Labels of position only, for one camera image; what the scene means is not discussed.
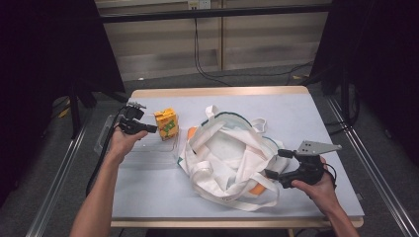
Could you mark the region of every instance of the table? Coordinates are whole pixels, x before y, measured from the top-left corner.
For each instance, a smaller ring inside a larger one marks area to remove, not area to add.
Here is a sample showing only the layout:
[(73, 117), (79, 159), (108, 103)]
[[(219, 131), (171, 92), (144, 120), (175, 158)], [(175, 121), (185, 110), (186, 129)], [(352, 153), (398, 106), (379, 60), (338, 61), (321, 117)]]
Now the table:
[[(137, 90), (131, 101), (146, 105), (147, 113), (172, 107), (179, 116), (179, 147), (185, 130), (206, 119), (205, 107), (216, 105), (247, 119), (263, 117), (267, 136), (297, 149), (303, 140), (331, 143), (323, 121), (305, 87), (231, 87)], [(323, 155), (338, 173), (336, 194), (355, 227), (364, 212), (336, 152)], [(195, 194), (189, 178), (176, 165), (145, 164), (134, 152), (122, 163), (114, 200), (113, 227), (146, 228), (309, 228), (330, 227), (314, 203), (297, 189), (280, 186), (277, 206), (254, 212), (231, 209)], [(295, 159), (285, 172), (297, 168)]]

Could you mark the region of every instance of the gray carpet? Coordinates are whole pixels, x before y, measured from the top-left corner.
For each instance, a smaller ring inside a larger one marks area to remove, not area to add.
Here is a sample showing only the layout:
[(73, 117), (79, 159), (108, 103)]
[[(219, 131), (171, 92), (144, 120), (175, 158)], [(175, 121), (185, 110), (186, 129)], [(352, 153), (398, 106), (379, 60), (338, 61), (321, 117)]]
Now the gray carpet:
[[(281, 74), (291, 68), (288, 66), (237, 70), (227, 73), (241, 74), (240, 76), (216, 79), (231, 86), (285, 85), (288, 80), (287, 74), (269, 77), (249, 76), (248, 74)], [(306, 67), (296, 74), (308, 73), (309, 69)], [(298, 80), (292, 79), (290, 84), (298, 82)], [(225, 85), (205, 79), (202, 75), (193, 74), (126, 82), (125, 95), (130, 95), (136, 89), (222, 86)], [(308, 89), (323, 120), (335, 121), (336, 118), (321, 93), (320, 85), (311, 85), (308, 86)], [(93, 150), (93, 147), (98, 139), (99, 131), (107, 116), (113, 115), (122, 105), (100, 93), (95, 93), (95, 97), (98, 100), (98, 106), (93, 109), (92, 119), (87, 124), (86, 135), (76, 154), (76, 159), (72, 163), (43, 236), (68, 235), (72, 220), (84, 199), (87, 181), (98, 159), (98, 154)], [(87, 115), (89, 110), (82, 106), (80, 108), (82, 116)], [(328, 126), (330, 131), (338, 128), (340, 127)], [(367, 146), (391, 189), (417, 225), (419, 223), (419, 203), (417, 201), (419, 199), (419, 169), (406, 157), (397, 140), (389, 139), (386, 136), (383, 124), (363, 103), (355, 130)], [(38, 151), (38, 158), (31, 161), (31, 169), (23, 177), (19, 188), (10, 193), (0, 210), (0, 236), (26, 235), (71, 142), (71, 132), (70, 115), (52, 120)], [(356, 193), (363, 198), (360, 203), (366, 216), (364, 225), (359, 229), (361, 236), (403, 236), (345, 133), (340, 132), (333, 135), (332, 140), (345, 148), (339, 151), (339, 156)], [(119, 228), (113, 229), (112, 236), (119, 236), (120, 231)], [(316, 233), (315, 230), (305, 230), (298, 236), (314, 236)], [(122, 236), (144, 235), (144, 229), (134, 228), (126, 229), (122, 234)]]

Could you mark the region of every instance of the yellow package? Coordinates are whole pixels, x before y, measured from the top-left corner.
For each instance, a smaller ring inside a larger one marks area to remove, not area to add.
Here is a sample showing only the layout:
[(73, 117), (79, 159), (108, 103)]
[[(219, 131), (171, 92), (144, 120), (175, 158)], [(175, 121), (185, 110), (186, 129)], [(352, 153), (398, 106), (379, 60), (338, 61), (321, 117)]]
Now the yellow package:
[(154, 116), (162, 140), (170, 139), (178, 133), (178, 117), (172, 108), (156, 112)]

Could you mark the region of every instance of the clear plastic container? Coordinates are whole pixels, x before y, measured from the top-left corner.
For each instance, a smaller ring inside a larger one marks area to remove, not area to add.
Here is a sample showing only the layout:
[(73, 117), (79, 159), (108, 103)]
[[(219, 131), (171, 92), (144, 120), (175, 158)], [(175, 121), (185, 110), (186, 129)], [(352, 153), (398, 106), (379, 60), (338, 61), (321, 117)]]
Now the clear plastic container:
[[(109, 116), (102, 128), (99, 139), (95, 145), (95, 152), (99, 155), (102, 152), (109, 128), (115, 116)], [(156, 125), (154, 115), (144, 115), (142, 123)], [(126, 156), (123, 165), (152, 164), (152, 165), (170, 165), (176, 164), (179, 156), (179, 136), (181, 130), (174, 137), (162, 140), (158, 131), (149, 132), (148, 135), (138, 140), (133, 146), (131, 152)]]

